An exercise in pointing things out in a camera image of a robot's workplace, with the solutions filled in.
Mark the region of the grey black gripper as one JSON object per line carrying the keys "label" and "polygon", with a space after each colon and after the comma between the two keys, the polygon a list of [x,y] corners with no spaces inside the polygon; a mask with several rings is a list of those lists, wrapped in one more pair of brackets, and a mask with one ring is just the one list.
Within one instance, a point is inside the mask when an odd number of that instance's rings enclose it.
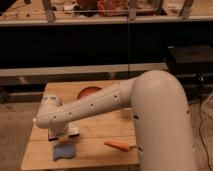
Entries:
{"label": "grey black gripper", "polygon": [[70,123],[58,124],[48,129],[48,140],[56,141],[62,137],[74,138],[80,135],[79,127]]}

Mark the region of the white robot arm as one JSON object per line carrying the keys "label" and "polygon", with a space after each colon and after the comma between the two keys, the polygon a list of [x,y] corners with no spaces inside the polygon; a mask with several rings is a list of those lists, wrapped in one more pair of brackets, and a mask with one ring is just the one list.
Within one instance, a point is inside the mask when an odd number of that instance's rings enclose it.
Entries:
{"label": "white robot arm", "polygon": [[147,71],[67,104],[46,95],[34,123],[60,135],[70,122],[123,108],[132,110],[141,171],[198,171],[186,94],[166,71]]}

